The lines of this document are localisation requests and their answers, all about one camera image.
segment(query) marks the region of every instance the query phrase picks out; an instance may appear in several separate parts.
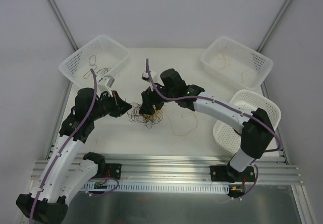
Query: tangled rubber bands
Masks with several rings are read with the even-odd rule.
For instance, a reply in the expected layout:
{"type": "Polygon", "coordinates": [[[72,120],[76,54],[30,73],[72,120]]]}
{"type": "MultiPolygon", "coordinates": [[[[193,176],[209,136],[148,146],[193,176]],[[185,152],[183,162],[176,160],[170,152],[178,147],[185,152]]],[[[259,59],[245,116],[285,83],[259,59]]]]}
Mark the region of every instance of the tangled rubber bands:
{"type": "Polygon", "coordinates": [[[156,110],[153,115],[140,114],[139,110],[141,105],[138,103],[130,103],[132,110],[130,113],[127,112],[129,121],[143,123],[147,128],[152,128],[153,125],[158,124],[163,119],[163,111],[161,109],[156,110]]]}

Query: wire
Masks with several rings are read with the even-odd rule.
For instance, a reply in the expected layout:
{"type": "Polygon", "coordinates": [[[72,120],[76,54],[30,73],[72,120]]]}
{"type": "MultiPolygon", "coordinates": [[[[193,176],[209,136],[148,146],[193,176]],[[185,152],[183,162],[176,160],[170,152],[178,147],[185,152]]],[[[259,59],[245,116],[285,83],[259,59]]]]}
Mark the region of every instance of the wire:
{"type": "Polygon", "coordinates": [[[250,192],[254,189],[254,187],[256,186],[256,183],[258,182],[258,177],[259,177],[259,168],[257,165],[255,164],[251,164],[251,166],[255,166],[256,170],[257,170],[257,173],[256,173],[256,178],[252,184],[252,186],[250,187],[250,189],[242,196],[242,197],[245,197],[246,195],[250,194],[250,192]]]}
{"type": "Polygon", "coordinates": [[[90,181],[91,181],[91,180],[113,180],[113,181],[115,181],[115,182],[117,183],[117,185],[116,185],[116,186],[114,186],[112,189],[107,190],[107,191],[105,191],[105,192],[104,192],[104,193],[102,193],[102,194],[93,194],[93,193],[90,193],[90,196],[95,196],[95,197],[99,197],[99,196],[107,195],[108,193],[110,193],[110,192],[112,192],[113,190],[117,189],[117,188],[119,187],[119,185],[120,185],[120,183],[119,183],[119,181],[118,181],[117,179],[115,179],[115,178],[111,178],[111,177],[105,177],[105,178],[92,178],[92,179],[90,179],[90,181]]]}
{"type": "Polygon", "coordinates": [[[199,122],[198,122],[198,118],[197,118],[196,114],[195,114],[194,112],[186,112],[186,113],[183,113],[183,114],[182,114],[182,118],[184,118],[184,115],[187,115],[187,114],[193,114],[193,115],[195,116],[195,119],[196,119],[196,127],[195,127],[194,129],[189,130],[189,131],[188,131],[186,134],[184,134],[184,135],[176,134],[176,133],[175,133],[175,131],[174,131],[174,128],[173,128],[173,124],[172,124],[172,120],[171,120],[171,118],[170,118],[170,117],[169,117],[169,115],[166,113],[166,111],[165,111],[165,114],[166,114],[166,116],[168,117],[168,119],[170,119],[171,129],[172,129],[172,132],[173,132],[173,134],[174,134],[175,136],[184,137],[184,136],[186,136],[186,135],[190,134],[191,132],[195,131],[195,130],[197,129],[197,127],[198,127],[199,122]]]}
{"type": "MultiPolygon", "coordinates": [[[[68,142],[73,138],[73,136],[77,133],[77,131],[82,127],[82,125],[84,124],[84,122],[87,120],[88,116],[90,115],[92,109],[93,109],[93,106],[94,106],[94,103],[95,103],[95,100],[96,100],[96,92],[97,92],[97,84],[96,84],[96,75],[95,75],[95,72],[93,69],[90,69],[92,75],[93,75],[93,80],[94,80],[94,93],[93,93],[93,99],[92,99],[92,102],[91,102],[91,105],[89,107],[89,110],[87,111],[86,115],[84,116],[83,120],[80,122],[80,124],[77,126],[77,128],[74,130],[74,132],[72,132],[72,134],[66,139],[66,141],[64,142],[64,144],[61,146],[61,148],[59,149],[58,153],[59,155],[61,155],[61,153],[63,152],[64,148],[66,147],[66,145],[68,144],[68,142]]],[[[48,178],[48,175],[51,171],[51,169],[53,168],[53,166],[55,165],[56,161],[58,160],[59,156],[56,155],[53,162],[51,162],[47,172],[45,173],[44,175],[44,178],[43,180],[41,181],[40,183],[40,186],[39,188],[42,189],[42,187],[44,187],[45,185],[45,181],[47,180],[48,178]]],[[[41,191],[38,191],[36,196],[35,196],[35,199],[32,203],[32,206],[31,206],[31,210],[30,210],[30,216],[29,216],[29,224],[32,224],[33,223],[33,216],[34,216],[34,211],[35,211],[35,208],[36,208],[36,203],[37,203],[37,200],[40,196],[40,193],[41,191]]]]}
{"type": "MultiPolygon", "coordinates": [[[[97,69],[97,65],[96,65],[96,56],[95,56],[95,55],[92,55],[92,56],[90,56],[90,57],[89,57],[89,65],[90,65],[91,67],[93,67],[93,68],[92,68],[93,70],[96,70],[96,69],[97,69]]],[[[111,68],[102,68],[102,69],[100,69],[100,70],[96,71],[96,72],[95,72],[95,74],[97,75],[99,72],[101,72],[101,73],[102,73],[102,76],[104,76],[104,75],[106,75],[110,70],[111,70],[111,68]]],[[[88,72],[86,72],[86,73],[83,75],[83,78],[84,78],[84,79],[87,79],[90,75],[91,75],[91,70],[89,70],[88,72]]]]}
{"type": "Polygon", "coordinates": [[[183,100],[183,99],[204,99],[204,100],[211,101],[212,103],[217,103],[217,104],[219,104],[219,105],[221,105],[221,106],[223,106],[223,107],[225,107],[227,109],[232,110],[233,112],[236,112],[238,114],[242,114],[242,115],[244,115],[244,116],[246,116],[246,117],[248,117],[248,118],[256,121],[257,123],[259,123],[261,126],[263,126],[267,131],[269,131],[276,138],[276,140],[278,142],[278,147],[275,148],[275,149],[266,150],[265,152],[275,152],[275,151],[279,151],[279,150],[282,149],[282,146],[283,145],[282,145],[282,142],[281,142],[280,138],[277,136],[277,134],[270,127],[268,127],[265,123],[263,123],[262,121],[258,120],[256,117],[251,116],[251,115],[249,115],[247,113],[243,113],[240,110],[235,109],[235,108],[233,108],[233,107],[231,107],[231,106],[229,106],[229,105],[227,105],[225,103],[222,103],[222,102],[220,102],[220,101],[218,101],[216,99],[212,99],[212,98],[208,98],[208,97],[204,97],[204,96],[183,96],[183,97],[177,97],[177,98],[168,98],[168,97],[164,96],[162,93],[160,93],[160,91],[157,89],[157,87],[156,87],[156,85],[155,85],[155,83],[154,83],[154,81],[152,79],[152,76],[151,76],[151,72],[150,72],[150,69],[149,69],[149,62],[148,62],[148,60],[146,60],[146,73],[148,73],[149,80],[150,80],[150,82],[151,82],[154,90],[157,92],[157,94],[161,98],[163,98],[163,99],[165,99],[167,101],[177,101],[177,100],[183,100]]]}
{"type": "Polygon", "coordinates": [[[163,119],[163,111],[161,109],[156,110],[154,106],[155,113],[153,115],[140,114],[141,105],[138,103],[130,103],[132,105],[132,110],[130,113],[127,112],[130,122],[143,123],[147,128],[152,128],[153,125],[158,124],[163,119]]]}
{"type": "MultiPolygon", "coordinates": [[[[105,177],[108,178],[109,176],[110,176],[110,170],[107,170],[105,177]]],[[[107,179],[101,180],[99,182],[99,186],[104,185],[106,182],[107,182],[107,179]]]]}

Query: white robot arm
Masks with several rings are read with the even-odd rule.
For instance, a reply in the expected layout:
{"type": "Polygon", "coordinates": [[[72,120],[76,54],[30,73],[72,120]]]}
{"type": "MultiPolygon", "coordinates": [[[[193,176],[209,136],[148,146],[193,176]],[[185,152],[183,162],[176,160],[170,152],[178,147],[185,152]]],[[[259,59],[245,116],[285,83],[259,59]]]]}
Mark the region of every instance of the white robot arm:
{"type": "Polygon", "coordinates": [[[93,97],[95,91],[91,88],[78,91],[75,106],[62,123],[60,136],[44,172],[30,193],[20,194],[16,201],[26,217],[32,215],[33,220],[42,223],[60,224],[81,187],[92,177],[106,177],[105,158],[89,152],[66,178],[72,161],[94,129],[94,121],[106,115],[117,118],[131,109],[131,105],[124,102],[116,91],[110,90],[112,83],[111,78],[103,78],[99,82],[101,91],[106,89],[100,98],[93,97]]]}

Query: black mounting bracket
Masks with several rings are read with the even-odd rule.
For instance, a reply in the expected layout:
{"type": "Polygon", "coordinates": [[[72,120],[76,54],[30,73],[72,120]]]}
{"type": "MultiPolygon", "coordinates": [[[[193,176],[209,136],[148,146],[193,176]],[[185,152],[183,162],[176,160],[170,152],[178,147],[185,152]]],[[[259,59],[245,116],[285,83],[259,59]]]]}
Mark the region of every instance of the black mounting bracket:
{"type": "MultiPolygon", "coordinates": [[[[221,175],[217,175],[217,173],[223,173],[227,171],[226,165],[214,165],[210,166],[210,174],[212,182],[223,182],[226,181],[221,178],[221,175]]],[[[252,166],[248,166],[243,172],[241,172],[235,179],[235,182],[243,182],[245,178],[245,182],[255,182],[256,177],[254,173],[254,169],[252,166]]]]}
{"type": "Polygon", "coordinates": [[[121,178],[122,164],[120,163],[106,163],[105,171],[109,173],[110,178],[119,180],[121,178]]]}

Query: white arm segment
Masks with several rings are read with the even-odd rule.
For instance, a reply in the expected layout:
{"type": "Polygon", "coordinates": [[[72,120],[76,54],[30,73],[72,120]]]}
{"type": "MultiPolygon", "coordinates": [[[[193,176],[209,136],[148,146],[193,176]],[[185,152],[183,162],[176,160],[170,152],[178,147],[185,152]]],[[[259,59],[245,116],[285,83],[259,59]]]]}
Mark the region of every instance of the white arm segment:
{"type": "Polygon", "coordinates": [[[79,167],[63,183],[59,196],[66,196],[69,205],[82,186],[97,173],[97,164],[91,160],[82,160],[79,167]]]}
{"type": "MultiPolygon", "coordinates": [[[[247,114],[252,115],[252,113],[251,113],[252,110],[242,109],[242,108],[239,108],[238,106],[228,104],[225,101],[215,98],[214,96],[212,96],[210,93],[208,93],[206,91],[201,92],[198,96],[204,96],[204,97],[215,99],[215,100],[223,102],[224,104],[227,104],[230,107],[235,108],[243,113],[247,113],[247,114]]],[[[197,112],[207,114],[211,117],[214,117],[214,118],[228,124],[233,129],[235,129],[239,134],[241,134],[242,129],[243,129],[242,123],[247,122],[249,120],[248,117],[242,116],[236,112],[233,112],[230,109],[225,108],[222,105],[219,105],[217,103],[213,103],[213,102],[205,100],[205,99],[197,99],[194,102],[194,109],[197,112]]]]}
{"type": "MultiPolygon", "coordinates": [[[[52,157],[48,161],[48,164],[44,172],[41,174],[40,179],[37,182],[37,185],[34,186],[30,191],[32,198],[36,197],[41,181],[43,180],[49,166],[53,162],[55,156],[58,154],[59,149],[67,140],[67,138],[68,136],[62,136],[58,138],[55,144],[55,149],[52,154],[52,157]]],[[[58,160],[56,161],[53,168],[51,169],[47,177],[47,180],[45,182],[45,185],[43,186],[43,191],[39,195],[39,198],[38,198],[39,200],[43,200],[43,198],[46,198],[48,200],[48,203],[56,203],[60,194],[60,188],[67,175],[67,171],[72,161],[74,160],[76,154],[78,153],[79,149],[83,145],[84,143],[79,140],[73,141],[73,139],[71,139],[68,142],[61,156],[59,156],[58,160]]]]}
{"type": "Polygon", "coordinates": [[[253,157],[248,156],[241,148],[230,160],[230,166],[238,172],[243,172],[246,166],[249,166],[254,161],[253,157]]]}

